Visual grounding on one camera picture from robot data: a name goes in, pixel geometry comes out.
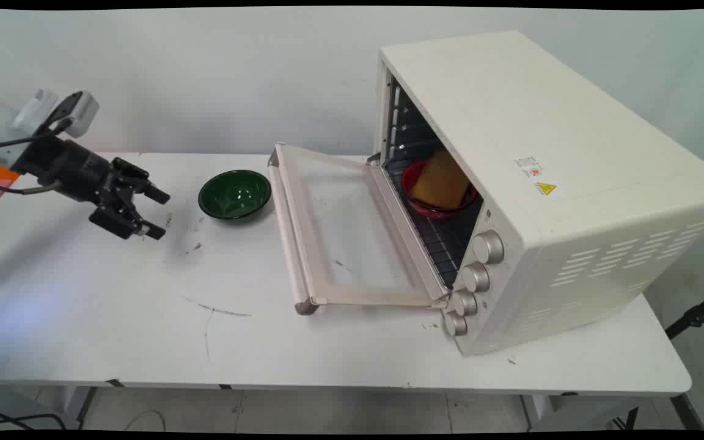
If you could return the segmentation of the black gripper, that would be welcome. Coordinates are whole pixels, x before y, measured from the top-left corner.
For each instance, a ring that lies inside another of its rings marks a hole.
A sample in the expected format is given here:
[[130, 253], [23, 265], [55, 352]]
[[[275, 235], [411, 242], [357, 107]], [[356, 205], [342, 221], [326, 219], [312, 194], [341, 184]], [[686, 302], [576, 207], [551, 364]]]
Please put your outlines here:
[[124, 240], [145, 236], [160, 240], [165, 229], [142, 219], [133, 198], [142, 193], [159, 204], [171, 196], [149, 181], [149, 173], [121, 158], [109, 161], [69, 139], [44, 137], [31, 142], [17, 159], [17, 171], [37, 177], [42, 186], [96, 206], [89, 222]]

